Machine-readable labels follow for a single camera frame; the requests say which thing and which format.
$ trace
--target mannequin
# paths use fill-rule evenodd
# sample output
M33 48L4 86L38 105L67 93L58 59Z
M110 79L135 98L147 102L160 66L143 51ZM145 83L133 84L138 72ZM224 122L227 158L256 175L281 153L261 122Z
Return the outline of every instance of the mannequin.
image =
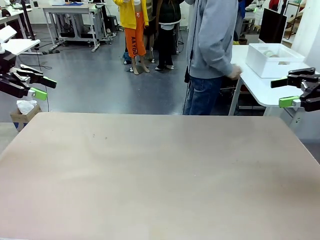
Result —
M146 0L113 0L119 6L120 21L124 27L125 42L132 60L132 69L138 75L136 56L140 56L143 70L150 70L145 64L144 27L149 25Z

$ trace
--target black monitor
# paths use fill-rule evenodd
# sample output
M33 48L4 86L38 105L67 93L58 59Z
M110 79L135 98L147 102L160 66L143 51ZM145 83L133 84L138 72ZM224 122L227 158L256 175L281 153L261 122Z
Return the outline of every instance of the black monitor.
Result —
M264 9L259 39L266 44L280 44L284 37L287 17L270 9Z

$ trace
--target tissue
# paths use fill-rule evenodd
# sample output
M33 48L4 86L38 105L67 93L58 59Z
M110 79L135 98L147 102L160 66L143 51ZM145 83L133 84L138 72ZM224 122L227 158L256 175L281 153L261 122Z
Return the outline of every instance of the tissue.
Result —
M16 105L22 114L27 114L32 109L34 109L34 107L37 105L37 101L35 101L35 100L31 100L31 101L18 100L18 101L16 101Z

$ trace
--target white box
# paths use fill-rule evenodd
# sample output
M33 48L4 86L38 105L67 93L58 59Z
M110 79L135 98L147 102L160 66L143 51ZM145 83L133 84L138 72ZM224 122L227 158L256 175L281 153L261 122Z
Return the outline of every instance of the white box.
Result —
M270 53L279 57L269 57ZM305 57L279 43L251 43L245 63L263 79L277 79L300 69Z

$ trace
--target beige tabletop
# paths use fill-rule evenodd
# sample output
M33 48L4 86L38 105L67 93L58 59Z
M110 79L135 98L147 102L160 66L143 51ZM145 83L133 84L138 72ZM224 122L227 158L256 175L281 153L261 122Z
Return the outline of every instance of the beige tabletop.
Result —
M319 240L320 166L278 118L39 113L0 158L1 237Z

